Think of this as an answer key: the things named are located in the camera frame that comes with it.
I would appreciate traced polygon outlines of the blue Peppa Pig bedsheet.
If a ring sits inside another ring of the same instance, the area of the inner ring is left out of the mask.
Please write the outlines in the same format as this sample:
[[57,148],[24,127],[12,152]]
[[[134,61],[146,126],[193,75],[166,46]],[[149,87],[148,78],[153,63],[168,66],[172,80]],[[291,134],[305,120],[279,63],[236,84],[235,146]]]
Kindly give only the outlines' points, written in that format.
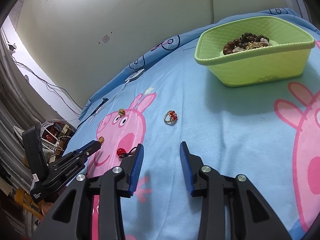
[[[174,36],[170,49],[157,45],[144,54],[143,75],[95,116],[86,113],[67,151],[104,137],[84,169],[96,177],[117,165],[117,149],[144,145],[137,190],[121,202],[127,239],[197,239],[202,200],[186,189],[182,141],[221,174],[246,175],[301,239],[319,213],[319,45],[299,77],[229,88],[194,59],[203,32]],[[126,67],[87,110],[112,99],[131,73]],[[178,116],[173,125],[163,121],[169,110]]]

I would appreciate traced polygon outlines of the green plastic basket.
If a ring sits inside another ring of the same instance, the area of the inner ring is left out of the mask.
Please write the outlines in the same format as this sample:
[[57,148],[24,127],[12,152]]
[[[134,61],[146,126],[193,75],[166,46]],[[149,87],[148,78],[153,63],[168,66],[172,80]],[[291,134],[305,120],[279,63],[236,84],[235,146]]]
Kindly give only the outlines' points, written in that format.
[[[223,47],[245,32],[263,34],[271,45],[225,55]],[[315,39],[302,28],[274,16],[257,16],[225,23],[201,34],[195,61],[224,85],[241,87],[298,77]]]

